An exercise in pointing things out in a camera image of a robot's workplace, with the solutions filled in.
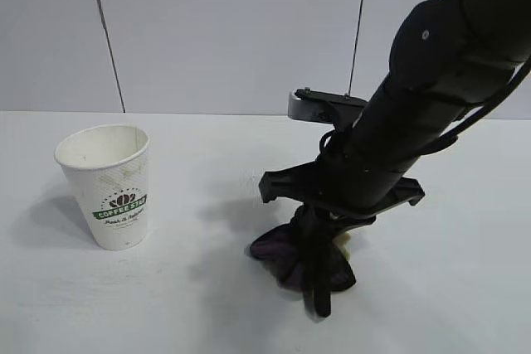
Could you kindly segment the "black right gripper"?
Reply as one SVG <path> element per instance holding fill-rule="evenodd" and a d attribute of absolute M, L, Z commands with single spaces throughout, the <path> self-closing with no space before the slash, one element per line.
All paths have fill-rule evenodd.
<path fill-rule="evenodd" d="M 316 208 L 345 216 L 331 225 L 333 242 L 344 246 L 351 230 L 372 225 L 376 215 L 395 206 L 415 206 L 424 198 L 417 180 L 379 167 L 357 153 L 321 154 L 313 162 L 265 172 L 259 189 L 264 203 L 279 197 L 304 203 L 292 217 L 292 239 L 297 246 L 324 245 L 329 241 L 327 225 Z"/>

